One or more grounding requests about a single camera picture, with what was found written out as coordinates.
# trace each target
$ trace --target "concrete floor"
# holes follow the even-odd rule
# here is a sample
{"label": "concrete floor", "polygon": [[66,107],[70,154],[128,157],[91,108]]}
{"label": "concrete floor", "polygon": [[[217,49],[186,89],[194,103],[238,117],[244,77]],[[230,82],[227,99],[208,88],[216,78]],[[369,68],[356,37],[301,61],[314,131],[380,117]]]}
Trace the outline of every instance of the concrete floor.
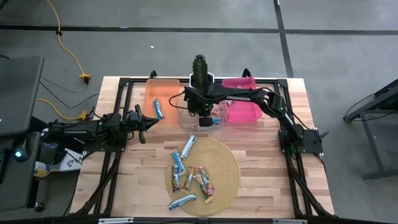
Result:
{"label": "concrete floor", "polygon": [[[273,0],[53,0],[65,26],[278,28]],[[397,30],[395,0],[280,0],[286,29]],[[0,24],[56,25],[46,1],[13,0],[0,11]],[[53,31],[0,30],[0,54],[43,55],[42,76],[81,90],[79,70],[58,45]],[[287,77],[279,34],[183,32],[64,32],[63,42],[93,78],[84,93],[50,86],[68,105],[100,89],[105,75],[186,75],[195,54],[204,54],[210,72],[238,77],[249,68],[255,77]],[[377,171],[361,123],[341,117],[362,97],[397,78],[398,35],[287,35],[294,77],[304,78],[312,114],[321,132],[333,206],[345,218],[398,222],[398,179],[363,182]],[[96,98],[68,110],[45,89],[38,98],[63,114],[90,110]],[[37,103],[34,115],[59,119]],[[47,181],[47,209],[0,213],[0,220],[61,215],[72,196],[76,174]]]}

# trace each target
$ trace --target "wooden tabletop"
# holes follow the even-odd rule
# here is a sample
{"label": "wooden tabletop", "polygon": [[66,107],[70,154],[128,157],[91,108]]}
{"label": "wooden tabletop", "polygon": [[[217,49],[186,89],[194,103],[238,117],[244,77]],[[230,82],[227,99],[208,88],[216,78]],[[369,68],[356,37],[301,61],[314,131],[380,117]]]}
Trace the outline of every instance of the wooden tabletop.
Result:
{"label": "wooden tabletop", "polygon": [[[113,112],[119,78],[104,77],[96,106],[97,114]],[[294,113],[312,128],[313,121],[304,80],[287,80]],[[145,83],[134,84],[130,110],[135,104],[143,106],[145,86]],[[265,114],[254,124],[227,124],[209,131],[194,132],[182,129],[177,124],[156,124],[145,133],[146,144],[140,144],[138,138],[127,142],[126,151],[121,157],[112,216],[190,217],[179,208],[168,210],[170,198],[165,189],[164,172],[172,150],[184,144],[189,134],[194,134],[214,138],[227,145],[241,169],[238,196],[229,208],[214,217],[294,217],[285,157],[279,149],[279,129],[278,120]],[[84,160],[71,212],[81,208],[98,186],[103,157],[103,152],[95,152]],[[303,164],[309,189],[327,211],[334,213],[321,162],[313,155],[304,154]],[[106,204],[107,191],[108,188],[105,189],[103,207]],[[305,212],[301,190],[297,192],[300,208]]]}

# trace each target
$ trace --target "round straw mat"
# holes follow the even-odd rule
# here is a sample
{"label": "round straw mat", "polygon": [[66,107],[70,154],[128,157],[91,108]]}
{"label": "round straw mat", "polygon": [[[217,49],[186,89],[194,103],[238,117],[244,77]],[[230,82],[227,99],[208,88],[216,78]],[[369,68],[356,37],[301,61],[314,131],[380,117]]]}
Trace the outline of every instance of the round straw mat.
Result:
{"label": "round straw mat", "polygon": [[[183,147],[180,146],[177,150],[181,153]],[[184,212],[194,216],[209,217],[219,214],[232,204],[238,194],[241,171],[232,152],[223,143],[210,138],[197,138],[189,152],[188,159],[183,160],[182,163],[185,168],[195,167],[194,174],[198,172],[197,167],[205,165],[210,182],[215,188],[213,200],[205,204],[196,180],[192,179],[190,193],[195,193],[197,199],[181,206],[180,208]],[[175,162],[170,156],[165,172],[165,184],[171,200],[186,195],[181,190],[177,193],[172,191],[172,166],[174,164]],[[183,187],[186,178],[186,174],[180,176],[180,187]]]}

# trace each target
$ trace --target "plastic bin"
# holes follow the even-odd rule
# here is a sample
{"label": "plastic bin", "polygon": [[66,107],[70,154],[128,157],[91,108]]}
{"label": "plastic bin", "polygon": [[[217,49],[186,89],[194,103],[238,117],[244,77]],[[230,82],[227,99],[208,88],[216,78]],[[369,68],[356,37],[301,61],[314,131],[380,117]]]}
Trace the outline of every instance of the plastic bin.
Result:
{"label": "plastic bin", "polygon": [[[227,88],[256,89],[256,81],[253,77],[226,78],[223,86]],[[257,121],[262,116],[262,111],[258,105],[250,102],[233,101],[228,106],[229,123],[245,123]]]}
{"label": "plastic bin", "polygon": [[[177,109],[170,105],[169,99],[172,96],[179,94],[182,91],[180,82],[173,79],[148,79],[145,98],[144,109],[142,113],[150,118],[157,118],[154,106],[154,100],[159,99],[160,109],[162,110],[164,119],[160,120],[162,124],[177,124],[178,114]],[[174,105],[177,104],[177,99],[172,99]]]}

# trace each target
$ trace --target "pink plastic bin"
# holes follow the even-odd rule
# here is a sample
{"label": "pink plastic bin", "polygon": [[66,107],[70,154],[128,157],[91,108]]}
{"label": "pink plastic bin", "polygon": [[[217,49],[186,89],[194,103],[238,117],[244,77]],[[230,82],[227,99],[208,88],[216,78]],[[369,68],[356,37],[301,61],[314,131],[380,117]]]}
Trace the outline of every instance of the pink plastic bin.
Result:
{"label": "pink plastic bin", "polygon": [[[226,78],[223,80],[223,86],[227,88],[256,89],[256,81],[253,77],[244,78]],[[262,116],[262,111],[258,105],[250,102],[233,101],[228,106],[228,114],[230,123],[244,123],[257,121]]]}

